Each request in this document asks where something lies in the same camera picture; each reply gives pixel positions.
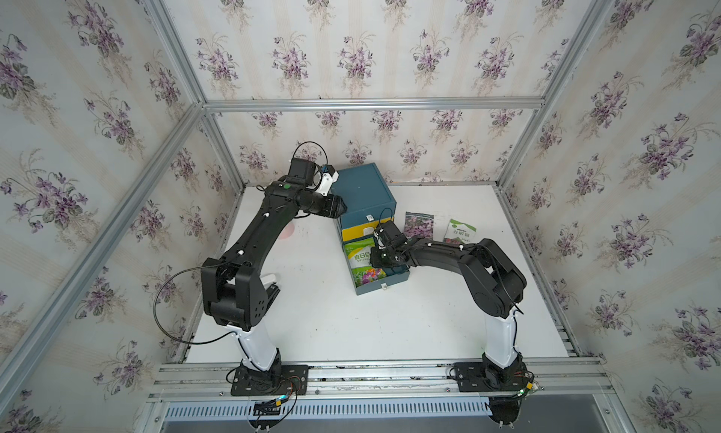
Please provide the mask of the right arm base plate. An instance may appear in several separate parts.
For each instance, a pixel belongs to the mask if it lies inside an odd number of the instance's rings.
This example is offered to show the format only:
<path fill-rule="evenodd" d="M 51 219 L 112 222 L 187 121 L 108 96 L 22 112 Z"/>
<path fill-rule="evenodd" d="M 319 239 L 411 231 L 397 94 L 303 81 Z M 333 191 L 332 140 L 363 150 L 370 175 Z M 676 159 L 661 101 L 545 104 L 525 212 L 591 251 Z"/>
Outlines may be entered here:
<path fill-rule="evenodd" d="M 490 362 L 460 362 L 451 366 L 448 377 L 461 393 L 520 393 L 533 388 L 535 376 L 523 362 L 501 368 Z"/>

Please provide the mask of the teal drawer cabinet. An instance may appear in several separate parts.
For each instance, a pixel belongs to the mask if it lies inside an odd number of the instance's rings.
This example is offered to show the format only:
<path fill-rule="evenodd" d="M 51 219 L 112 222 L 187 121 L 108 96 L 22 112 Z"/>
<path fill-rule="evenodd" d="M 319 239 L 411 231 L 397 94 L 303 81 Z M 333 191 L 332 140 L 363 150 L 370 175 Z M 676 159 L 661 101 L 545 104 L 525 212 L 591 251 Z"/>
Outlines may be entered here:
<path fill-rule="evenodd" d="M 332 194 L 341 196 L 347 205 L 347 212 L 336 220 L 339 226 L 357 226 L 392 217 L 397 206 L 375 163 L 363 164 L 339 171 L 339 179 L 332 185 Z"/>

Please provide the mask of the pink flowers seed bag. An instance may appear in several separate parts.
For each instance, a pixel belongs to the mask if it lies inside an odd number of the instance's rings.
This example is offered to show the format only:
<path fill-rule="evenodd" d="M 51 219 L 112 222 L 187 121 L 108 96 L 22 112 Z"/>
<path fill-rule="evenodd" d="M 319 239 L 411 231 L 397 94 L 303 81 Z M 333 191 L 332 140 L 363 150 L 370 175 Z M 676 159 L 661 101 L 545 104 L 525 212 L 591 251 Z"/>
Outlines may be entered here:
<path fill-rule="evenodd" d="M 404 234 L 409 238 L 421 237 L 432 240 L 434 236 L 435 217 L 429 213 L 413 213 L 407 211 L 404 223 Z"/>

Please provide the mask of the green colourful flowers seed bag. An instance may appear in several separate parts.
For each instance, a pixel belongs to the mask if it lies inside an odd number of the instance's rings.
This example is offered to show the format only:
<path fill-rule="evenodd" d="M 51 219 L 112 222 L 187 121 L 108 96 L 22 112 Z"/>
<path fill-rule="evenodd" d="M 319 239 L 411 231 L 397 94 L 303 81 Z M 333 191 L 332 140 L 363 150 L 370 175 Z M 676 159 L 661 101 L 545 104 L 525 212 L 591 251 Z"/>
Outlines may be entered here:
<path fill-rule="evenodd" d="M 371 248 L 376 245 L 373 237 L 350 241 L 344 244 L 344 252 L 356 288 L 387 277 L 383 269 L 374 269 L 370 264 Z"/>

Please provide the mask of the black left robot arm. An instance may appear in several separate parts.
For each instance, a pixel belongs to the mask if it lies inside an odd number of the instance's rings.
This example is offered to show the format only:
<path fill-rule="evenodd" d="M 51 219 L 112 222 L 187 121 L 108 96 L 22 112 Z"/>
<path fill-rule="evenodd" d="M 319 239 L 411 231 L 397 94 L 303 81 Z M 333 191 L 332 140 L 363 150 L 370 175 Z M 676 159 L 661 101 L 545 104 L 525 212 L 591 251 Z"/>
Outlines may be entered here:
<path fill-rule="evenodd" d="M 319 187 L 274 181 L 264 190 L 257 214 L 221 258 L 202 265 L 204 313 L 236 337 L 243 353 L 241 364 L 251 371 L 270 374 L 280 363 L 280 352 L 262 323 L 280 293 L 276 284 L 266 286 L 261 271 L 268 254 L 287 225 L 304 213 L 337 219 L 347 207 L 330 189 L 339 174 L 325 174 Z"/>

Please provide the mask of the aluminium frame profiles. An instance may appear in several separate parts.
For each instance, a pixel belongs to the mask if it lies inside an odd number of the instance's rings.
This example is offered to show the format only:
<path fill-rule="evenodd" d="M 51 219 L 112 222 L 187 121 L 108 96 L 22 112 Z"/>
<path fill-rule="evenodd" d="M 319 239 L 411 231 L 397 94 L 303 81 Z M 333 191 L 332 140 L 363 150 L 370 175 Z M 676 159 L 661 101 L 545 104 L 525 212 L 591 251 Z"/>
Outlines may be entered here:
<path fill-rule="evenodd" d="M 18 395 L 24 383 L 39 367 L 39 363 L 47 354 L 49 347 L 56 339 L 59 330 L 69 315 L 71 306 L 84 292 L 84 287 L 91 282 L 95 271 L 110 258 L 130 227 L 131 221 L 140 213 L 142 206 L 149 199 L 161 180 L 161 176 L 169 168 L 171 160 L 178 152 L 188 136 L 198 125 L 203 125 L 210 135 L 210 143 L 221 160 L 228 167 L 232 183 L 238 191 L 242 190 L 243 182 L 238 166 L 233 162 L 229 147 L 223 138 L 219 126 L 213 119 L 215 113 L 255 112 L 255 111 L 372 111 L 390 110 L 432 110 L 435 108 L 456 107 L 469 110 L 491 108 L 533 108 L 527 128 L 518 141 L 517 149 L 512 153 L 509 164 L 498 177 L 499 184 L 508 183 L 512 172 L 520 162 L 525 151 L 531 131 L 539 126 L 542 115 L 548 113 L 552 104 L 559 100 L 563 87 L 572 79 L 572 73 L 581 61 L 583 52 L 597 33 L 603 18 L 613 0 L 591 0 L 584 16 L 578 23 L 575 35 L 561 59 L 557 71 L 553 74 L 546 91 L 540 97 L 392 97 L 392 98 L 345 98 L 345 99 L 276 99 L 247 101 L 212 101 L 202 91 L 190 60 L 180 43 L 175 25 L 164 0 L 141 0 L 148 10 L 154 29 L 157 30 L 161 45 L 169 59 L 179 72 L 179 79 L 191 94 L 191 104 L 183 117 L 176 123 L 163 145 L 151 158 L 143 172 L 135 180 L 124 198 L 118 202 L 111 213 L 106 226 L 94 238 L 91 245 L 79 256 L 77 262 L 62 280 L 59 288 L 43 305 L 39 314 L 30 323 L 14 350 L 1 367 L 1 409 L 7 410 L 9 404 Z"/>

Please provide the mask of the aluminium mounting rail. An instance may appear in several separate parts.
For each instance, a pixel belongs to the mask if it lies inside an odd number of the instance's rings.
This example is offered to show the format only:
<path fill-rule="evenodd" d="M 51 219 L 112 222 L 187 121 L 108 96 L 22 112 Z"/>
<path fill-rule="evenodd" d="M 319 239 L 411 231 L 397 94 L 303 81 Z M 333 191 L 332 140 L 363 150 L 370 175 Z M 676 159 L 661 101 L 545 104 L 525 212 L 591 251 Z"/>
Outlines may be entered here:
<path fill-rule="evenodd" d="M 312 398 L 487 397 L 516 395 L 532 382 L 533 395 L 613 395 L 610 377 L 596 358 L 526 358 L 527 370 L 508 390 L 492 390 L 471 360 L 308 362 L 295 379 L 252 389 L 236 376 L 233 364 L 161 365 L 149 389 L 150 402 L 226 401 L 233 397 L 268 397 L 300 386 Z"/>

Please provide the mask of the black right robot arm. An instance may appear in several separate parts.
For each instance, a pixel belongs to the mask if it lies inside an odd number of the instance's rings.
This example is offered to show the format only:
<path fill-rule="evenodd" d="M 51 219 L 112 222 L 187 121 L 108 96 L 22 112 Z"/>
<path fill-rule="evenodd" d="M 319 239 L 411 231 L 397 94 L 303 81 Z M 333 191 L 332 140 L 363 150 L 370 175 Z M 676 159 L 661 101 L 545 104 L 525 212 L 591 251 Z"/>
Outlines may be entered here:
<path fill-rule="evenodd" d="M 484 361 L 498 369 L 519 361 L 516 317 L 527 280 L 494 241 L 453 245 L 423 238 L 379 239 L 371 248 L 370 262 L 374 268 L 430 267 L 461 275 L 475 305 L 486 315 Z"/>

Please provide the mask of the yellow drawer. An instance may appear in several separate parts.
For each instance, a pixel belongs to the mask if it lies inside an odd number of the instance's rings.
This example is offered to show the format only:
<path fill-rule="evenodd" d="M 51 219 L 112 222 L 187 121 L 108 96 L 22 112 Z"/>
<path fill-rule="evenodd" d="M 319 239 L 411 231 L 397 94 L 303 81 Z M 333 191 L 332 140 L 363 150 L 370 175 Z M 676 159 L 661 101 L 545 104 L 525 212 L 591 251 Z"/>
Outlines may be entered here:
<path fill-rule="evenodd" d="M 380 221 L 375 220 L 372 222 L 367 222 L 365 224 L 360 224 L 357 226 L 348 226 L 347 228 L 345 226 L 339 226 L 341 242 L 349 243 L 350 241 L 357 241 L 367 236 L 372 236 L 378 226 L 388 221 L 392 221 L 392 217 L 384 218 Z"/>

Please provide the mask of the green white seed bag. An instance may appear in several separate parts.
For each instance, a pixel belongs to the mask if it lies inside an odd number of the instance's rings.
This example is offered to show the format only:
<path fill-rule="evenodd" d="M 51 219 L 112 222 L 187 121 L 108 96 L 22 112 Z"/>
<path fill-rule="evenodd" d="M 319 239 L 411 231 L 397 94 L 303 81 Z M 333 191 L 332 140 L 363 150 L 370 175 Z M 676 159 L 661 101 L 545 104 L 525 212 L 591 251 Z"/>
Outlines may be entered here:
<path fill-rule="evenodd" d="M 470 244 L 474 243 L 476 233 L 477 228 L 475 226 L 456 219 L 450 219 L 443 241 L 455 245 Z"/>

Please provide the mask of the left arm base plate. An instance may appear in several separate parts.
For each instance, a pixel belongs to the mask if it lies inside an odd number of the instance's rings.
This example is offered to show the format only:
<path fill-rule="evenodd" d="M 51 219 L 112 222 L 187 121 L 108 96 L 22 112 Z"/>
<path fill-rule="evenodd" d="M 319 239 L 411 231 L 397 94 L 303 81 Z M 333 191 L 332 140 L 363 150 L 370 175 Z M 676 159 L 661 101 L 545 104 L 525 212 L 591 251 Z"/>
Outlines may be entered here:
<path fill-rule="evenodd" d="M 231 380 L 232 397 L 252 395 L 305 395 L 309 380 L 308 365 L 281 365 L 261 372 L 241 365 Z"/>

